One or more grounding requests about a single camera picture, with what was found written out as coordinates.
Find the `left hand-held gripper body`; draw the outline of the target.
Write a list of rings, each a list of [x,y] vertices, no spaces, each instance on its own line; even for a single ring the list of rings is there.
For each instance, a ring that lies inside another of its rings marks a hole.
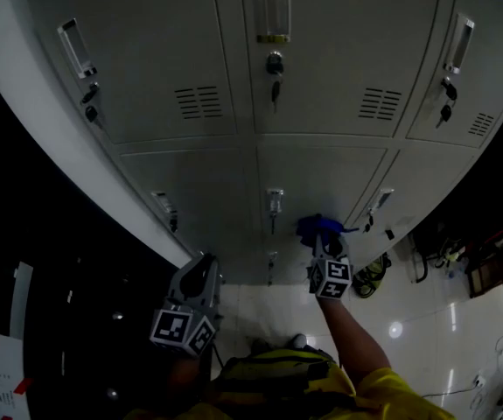
[[[179,269],[155,311],[150,341],[173,353],[200,357],[220,328],[220,283],[219,262],[210,253]]]

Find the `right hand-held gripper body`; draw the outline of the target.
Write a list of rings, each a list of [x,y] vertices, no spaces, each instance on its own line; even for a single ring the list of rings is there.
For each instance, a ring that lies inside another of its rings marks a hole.
[[[339,234],[317,233],[308,268],[309,293],[317,298],[340,300],[352,284],[349,248]]]

